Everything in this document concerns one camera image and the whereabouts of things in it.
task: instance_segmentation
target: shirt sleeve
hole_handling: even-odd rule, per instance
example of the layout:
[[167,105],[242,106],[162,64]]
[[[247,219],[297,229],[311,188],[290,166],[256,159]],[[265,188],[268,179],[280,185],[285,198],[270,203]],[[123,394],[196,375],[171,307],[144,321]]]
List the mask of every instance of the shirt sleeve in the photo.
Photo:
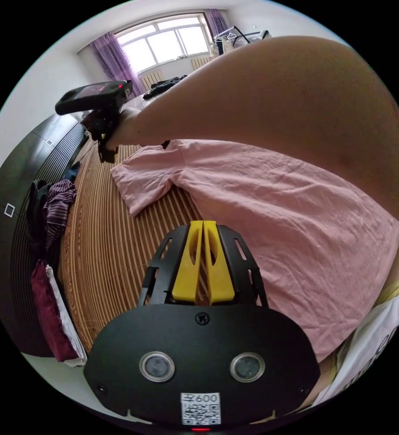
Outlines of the shirt sleeve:
[[118,191],[135,217],[145,207],[164,196],[173,178],[185,169],[176,141],[164,150],[161,146],[141,148],[111,170]]

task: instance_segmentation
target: yellow plastic part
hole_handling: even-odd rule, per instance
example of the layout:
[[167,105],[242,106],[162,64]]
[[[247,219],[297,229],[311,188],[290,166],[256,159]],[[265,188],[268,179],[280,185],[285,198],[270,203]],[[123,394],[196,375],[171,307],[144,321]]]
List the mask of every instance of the yellow plastic part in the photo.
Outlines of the yellow plastic part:
[[203,221],[192,221],[187,235],[180,267],[172,288],[172,297],[184,302],[195,302],[200,278]]
[[205,264],[210,304],[232,301],[234,288],[215,221],[204,221]]

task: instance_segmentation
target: wardrobe handle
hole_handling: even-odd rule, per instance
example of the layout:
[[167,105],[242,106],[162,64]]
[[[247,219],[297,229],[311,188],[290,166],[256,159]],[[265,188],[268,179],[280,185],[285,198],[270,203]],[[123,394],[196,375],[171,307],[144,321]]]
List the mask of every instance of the wardrobe handle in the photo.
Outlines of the wardrobe handle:
[[9,218],[13,217],[15,211],[15,207],[12,204],[7,204],[5,208],[5,215]]

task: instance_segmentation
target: window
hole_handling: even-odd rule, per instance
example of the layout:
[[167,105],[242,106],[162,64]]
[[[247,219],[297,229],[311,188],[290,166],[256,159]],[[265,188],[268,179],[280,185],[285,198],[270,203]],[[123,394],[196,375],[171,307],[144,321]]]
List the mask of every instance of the window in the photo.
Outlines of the window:
[[117,38],[137,73],[161,63],[209,52],[202,14],[167,17],[118,33]]

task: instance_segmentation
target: dark wardrobe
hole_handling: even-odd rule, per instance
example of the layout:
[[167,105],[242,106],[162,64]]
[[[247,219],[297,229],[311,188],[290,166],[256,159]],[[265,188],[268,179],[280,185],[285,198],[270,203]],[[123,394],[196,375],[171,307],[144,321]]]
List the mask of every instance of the dark wardrobe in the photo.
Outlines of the dark wardrobe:
[[37,259],[26,237],[34,179],[60,180],[86,141],[73,116],[52,115],[34,128],[0,168],[0,320],[21,352],[52,357],[34,308],[30,277]]

